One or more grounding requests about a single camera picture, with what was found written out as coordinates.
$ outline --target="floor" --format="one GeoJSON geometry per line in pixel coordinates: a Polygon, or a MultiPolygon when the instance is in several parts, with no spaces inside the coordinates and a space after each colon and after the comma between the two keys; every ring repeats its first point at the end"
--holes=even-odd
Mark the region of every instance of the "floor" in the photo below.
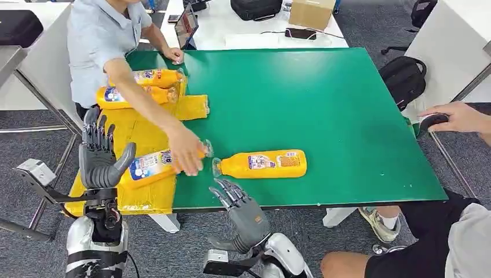
{"type": "MultiPolygon", "coordinates": [[[[413,0],[343,0],[336,19],[351,46],[365,47],[375,64],[381,67],[400,53],[382,56],[387,45],[407,45],[413,35],[409,13],[413,0]]],[[[478,109],[491,114],[490,105],[478,109]]],[[[46,111],[0,111],[0,128],[55,124],[46,111]]],[[[0,217],[28,225],[39,203],[35,192],[13,171],[28,158],[41,159],[54,169],[69,139],[66,131],[37,134],[0,134],[0,217]]],[[[491,180],[488,148],[476,134],[442,133],[441,139],[467,181],[491,209],[491,180]]],[[[464,193],[428,134],[419,138],[421,149],[443,186],[464,193]]],[[[57,189],[67,193],[78,169],[78,152],[72,151],[57,189]]],[[[303,254],[315,277],[321,277],[319,264],[326,252],[334,250],[371,253],[378,243],[368,224],[358,213],[338,227],[322,226],[324,209],[267,211],[272,229],[287,235],[303,254]]],[[[231,237],[233,227],[224,213],[180,214],[181,231],[172,235],[160,229],[148,216],[130,216],[129,250],[141,277],[210,277],[201,274],[203,257],[210,248],[207,237],[231,237]]],[[[67,252],[65,240],[72,220],[62,217],[55,206],[48,206],[39,230],[54,236],[49,243],[29,241],[17,234],[0,230],[0,276],[63,277],[67,252]]],[[[394,245],[411,244],[414,238],[406,226],[394,245]]],[[[125,277],[136,277],[127,264],[125,277]]]]}

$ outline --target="knee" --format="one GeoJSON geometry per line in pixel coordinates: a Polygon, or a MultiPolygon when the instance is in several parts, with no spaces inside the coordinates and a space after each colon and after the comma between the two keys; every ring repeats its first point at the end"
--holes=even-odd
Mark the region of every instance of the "knee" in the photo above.
{"type": "Polygon", "coordinates": [[[344,252],[330,252],[321,261],[321,271],[324,278],[346,277],[347,265],[344,252]]]}

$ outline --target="robotic thumb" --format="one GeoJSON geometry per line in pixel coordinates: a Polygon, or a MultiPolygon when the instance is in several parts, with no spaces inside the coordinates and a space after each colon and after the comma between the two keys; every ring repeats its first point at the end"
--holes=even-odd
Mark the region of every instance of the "robotic thumb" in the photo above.
{"type": "Polygon", "coordinates": [[[208,238],[208,242],[210,242],[216,249],[238,252],[237,248],[233,244],[233,240],[221,240],[210,236],[208,238]]]}
{"type": "Polygon", "coordinates": [[[137,144],[130,142],[124,148],[121,157],[114,163],[114,168],[118,173],[123,174],[126,169],[130,166],[133,159],[135,159],[135,154],[137,151],[137,144]]]}

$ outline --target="smartphone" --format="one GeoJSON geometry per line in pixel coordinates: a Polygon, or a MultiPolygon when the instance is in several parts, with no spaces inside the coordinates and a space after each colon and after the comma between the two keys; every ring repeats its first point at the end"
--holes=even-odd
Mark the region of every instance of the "smartphone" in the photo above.
{"type": "Polygon", "coordinates": [[[288,38],[297,38],[297,39],[317,39],[317,32],[314,30],[307,29],[297,29],[297,28],[287,28],[285,30],[285,36],[288,38]]]}
{"type": "Polygon", "coordinates": [[[167,19],[167,22],[171,23],[171,24],[176,23],[179,20],[179,17],[180,16],[178,16],[178,15],[171,14],[171,15],[169,15],[169,18],[167,19]]]}

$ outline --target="human hand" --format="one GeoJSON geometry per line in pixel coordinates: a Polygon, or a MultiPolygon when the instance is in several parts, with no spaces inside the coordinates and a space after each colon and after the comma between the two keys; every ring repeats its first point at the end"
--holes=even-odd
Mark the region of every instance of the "human hand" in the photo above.
{"type": "Polygon", "coordinates": [[[491,116],[480,113],[465,103],[437,105],[422,112],[419,116],[433,113],[447,114],[449,121],[430,126],[429,131],[477,132],[481,136],[491,134],[491,116]]]}
{"type": "Polygon", "coordinates": [[[162,53],[167,59],[172,60],[173,65],[181,64],[184,61],[184,52],[179,48],[167,48],[162,53]]]}
{"type": "Polygon", "coordinates": [[[204,146],[192,131],[181,122],[166,130],[169,148],[172,154],[172,165],[176,173],[184,171],[186,175],[197,175],[203,169],[199,151],[204,146]]]}

